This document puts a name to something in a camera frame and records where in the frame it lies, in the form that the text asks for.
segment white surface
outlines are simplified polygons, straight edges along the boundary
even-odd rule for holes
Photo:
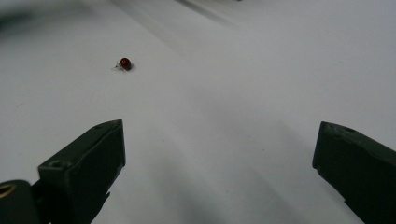
[[[396,148],[394,1],[43,4],[0,31],[0,182],[123,119],[95,224],[361,223],[311,162],[322,120]]]

